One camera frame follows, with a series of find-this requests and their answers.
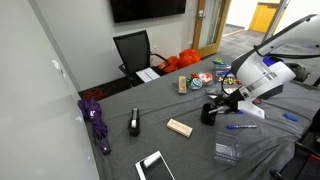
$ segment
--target purple umbrella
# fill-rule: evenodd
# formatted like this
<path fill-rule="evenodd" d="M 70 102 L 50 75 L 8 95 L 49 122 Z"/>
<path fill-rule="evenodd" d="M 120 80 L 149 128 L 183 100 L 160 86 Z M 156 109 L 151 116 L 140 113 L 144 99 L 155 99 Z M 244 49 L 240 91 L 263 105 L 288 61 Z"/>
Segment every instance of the purple umbrella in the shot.
<path fill-rule="evenodd" d="M 78 101 L 78 106 L 86 120 L 92 122 L 93 142 L 101 149 L 104 155 L 111 152 L 109 142 L 107 140 L 108 128 L 101 118 L 101 108 L 95 99 L 83 99 Z"/>

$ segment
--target chair backrest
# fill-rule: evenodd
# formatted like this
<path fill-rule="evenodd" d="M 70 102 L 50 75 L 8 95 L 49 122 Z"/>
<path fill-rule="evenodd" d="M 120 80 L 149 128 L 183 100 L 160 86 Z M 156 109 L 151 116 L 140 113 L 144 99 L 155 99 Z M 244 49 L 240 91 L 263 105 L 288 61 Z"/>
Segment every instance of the chair backrest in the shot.
<path fill-rule="evenodd" d="M 150 67 L 150 44 L 147 31 L 113 38 L 126 71 L 131 73 Z"/>
<path fill-rule="evenodd" d="M 309 130 L 310 132 L 320 133 L 320 109 L 318 109 L 318 111 L 314 115 L 313 121 Z"/>

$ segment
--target black tape dispenser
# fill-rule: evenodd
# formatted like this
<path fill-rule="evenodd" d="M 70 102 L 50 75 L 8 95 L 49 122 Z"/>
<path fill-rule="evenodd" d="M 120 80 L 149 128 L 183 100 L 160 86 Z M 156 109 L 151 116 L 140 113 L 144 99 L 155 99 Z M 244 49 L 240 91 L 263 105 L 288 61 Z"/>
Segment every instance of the black tape dispenser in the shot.
<path fill-rule="evenodd" d="M 130 136 L 136 137 L 140 134 L 140 115 L 139 109 L 133 108 L 131 119 L 129 121 L 128 130 Z"/>

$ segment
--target gray table surface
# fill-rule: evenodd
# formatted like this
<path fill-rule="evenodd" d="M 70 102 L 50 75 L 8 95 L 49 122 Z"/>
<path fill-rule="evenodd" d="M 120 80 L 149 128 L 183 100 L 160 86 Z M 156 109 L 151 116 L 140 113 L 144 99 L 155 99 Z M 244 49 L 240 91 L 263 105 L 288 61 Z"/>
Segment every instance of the gray table surface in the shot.
<path fill-rule="evenodd" d="M 216 57 L 230 61 L 223 55 Z M 269 170 L 283 168 L 294 154 L 294 141 L 309 127 L 320 107 L 319 91 L 286 83 L 283 93 L 259 105 L 265 110 L 266 119 L 247 114 L 219 114 L 214 126 L 204 125 L 200 121 L 201 108 L 210 102 L 205 88 L 179 95 L 172 82 L 177 81 L 179 75 L 212 72 L 211 60 L 99 101 L 112 149 L 110 155 L 103 156 L 92 145 L 101 179 L 139 179 L 135 163 L 156 151 L 161 152 L 177 180 L 270 179 Z M 219 88 L 219 85 L 206 88 Z M 127 127 L 131 109 L 135 107 L 140 109 L 141 133 L 130 137 Z M 297 117 L 298 121 L 285 119 L 284 113 Z M 193 128 L 190 138 L 167 128 L 171 118 Z M 230 124 L 255 124 L 258 128 L 226 129 Z M 87 128 L 92 138 L 89 123 Z M 217 132 L 239 139 L 243 157 L 235 166 L 213 160 L 213 140 Z"/>

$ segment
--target paper sheet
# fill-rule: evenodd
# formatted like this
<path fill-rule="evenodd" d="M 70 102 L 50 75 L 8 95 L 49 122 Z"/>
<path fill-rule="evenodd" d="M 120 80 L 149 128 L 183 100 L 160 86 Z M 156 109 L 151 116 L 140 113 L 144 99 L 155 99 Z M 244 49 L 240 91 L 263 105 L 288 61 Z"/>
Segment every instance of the paper sheet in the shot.
<path fill-rule="evenodd" d="M 151 68 L 136 72 L 136 74 L 143 80 L 143 82 L 149 82 L 159 78 L 160 76 Z"/>

